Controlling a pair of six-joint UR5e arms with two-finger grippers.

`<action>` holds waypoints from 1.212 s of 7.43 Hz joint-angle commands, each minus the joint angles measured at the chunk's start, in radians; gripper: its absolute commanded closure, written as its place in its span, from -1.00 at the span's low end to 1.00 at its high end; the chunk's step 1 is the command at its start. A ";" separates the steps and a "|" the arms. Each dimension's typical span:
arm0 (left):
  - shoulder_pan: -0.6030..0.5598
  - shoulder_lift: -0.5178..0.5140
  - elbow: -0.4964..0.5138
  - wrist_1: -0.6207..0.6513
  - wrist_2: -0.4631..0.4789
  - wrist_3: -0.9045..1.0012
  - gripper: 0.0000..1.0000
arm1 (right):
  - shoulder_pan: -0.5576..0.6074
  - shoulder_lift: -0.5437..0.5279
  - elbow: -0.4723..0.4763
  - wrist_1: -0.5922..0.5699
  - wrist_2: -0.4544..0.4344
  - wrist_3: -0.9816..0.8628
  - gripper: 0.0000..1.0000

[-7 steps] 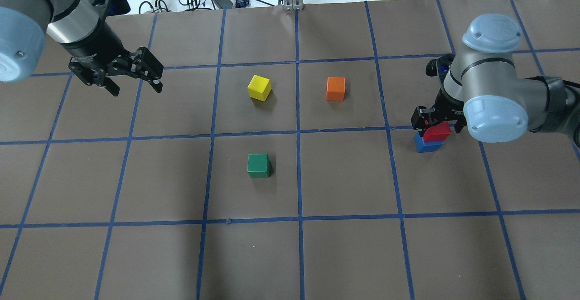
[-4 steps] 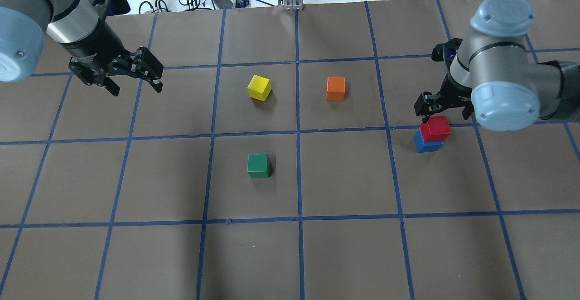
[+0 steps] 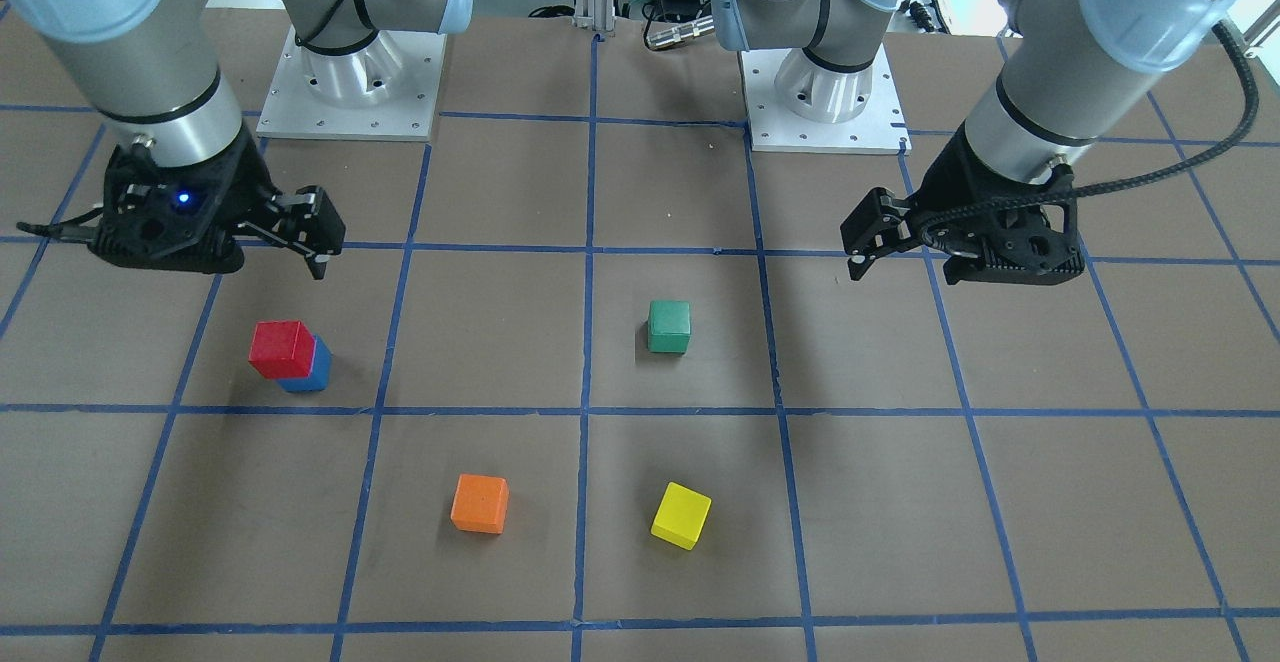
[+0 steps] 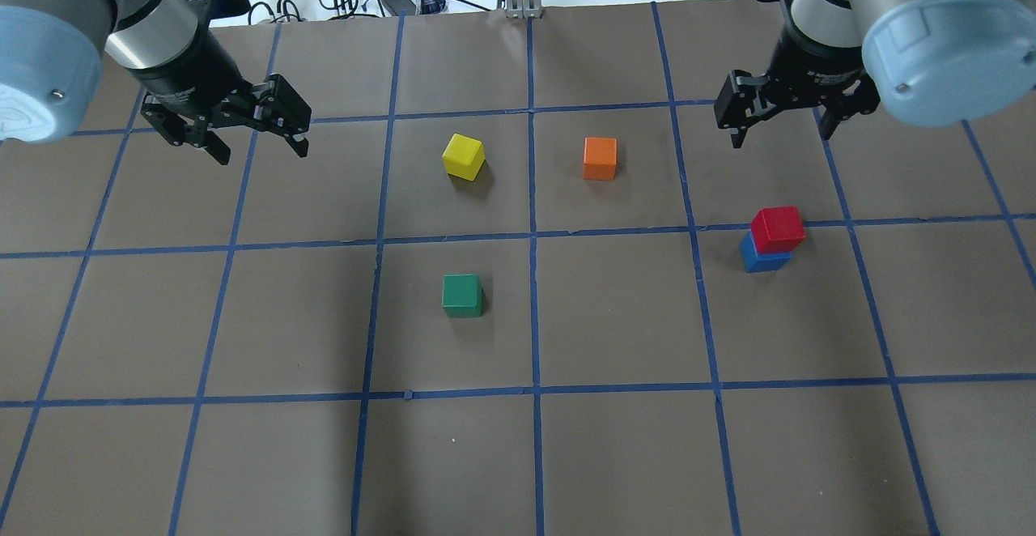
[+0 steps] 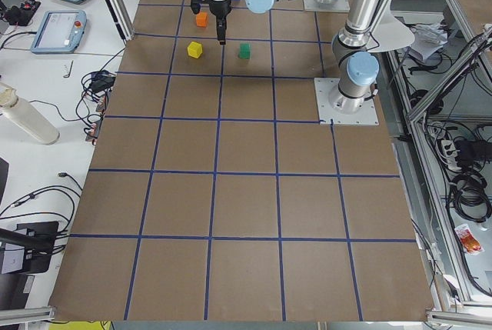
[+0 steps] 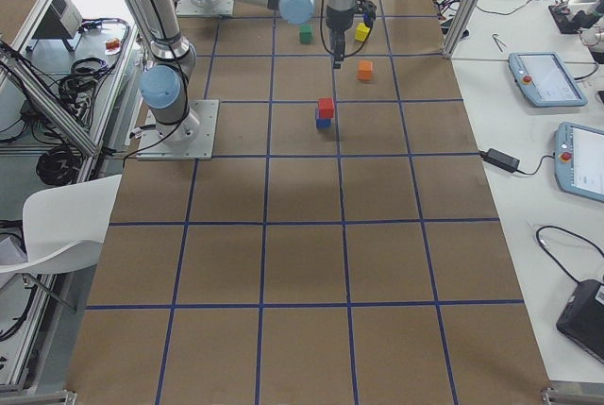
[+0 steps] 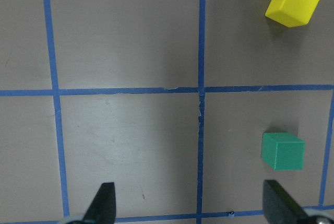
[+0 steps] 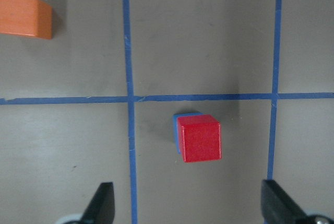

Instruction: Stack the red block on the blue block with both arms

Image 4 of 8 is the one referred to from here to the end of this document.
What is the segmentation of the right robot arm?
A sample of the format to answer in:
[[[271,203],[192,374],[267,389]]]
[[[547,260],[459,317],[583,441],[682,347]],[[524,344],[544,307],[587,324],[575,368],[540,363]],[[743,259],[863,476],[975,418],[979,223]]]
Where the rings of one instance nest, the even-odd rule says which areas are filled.
[[[736,148],[792,109],[822,108],[829,140],[880,107],[913,126],[948,126],[1034,89],[1034,0],[756,1],[777,2],[783,26],[766,70],[730,70],[715,98]]]

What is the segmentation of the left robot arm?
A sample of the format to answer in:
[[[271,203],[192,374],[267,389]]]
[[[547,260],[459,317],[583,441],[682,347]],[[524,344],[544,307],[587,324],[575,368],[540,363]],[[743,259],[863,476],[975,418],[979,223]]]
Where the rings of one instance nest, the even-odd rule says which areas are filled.
[[[4,140],[48,143],[80,129],[109,56],[145,89],[140,112],[173,145],[219,164],[217,135],[248,126],[308,154],[308,102],[280,74],[251,83],[211,33],[248,0],[1,0]]]

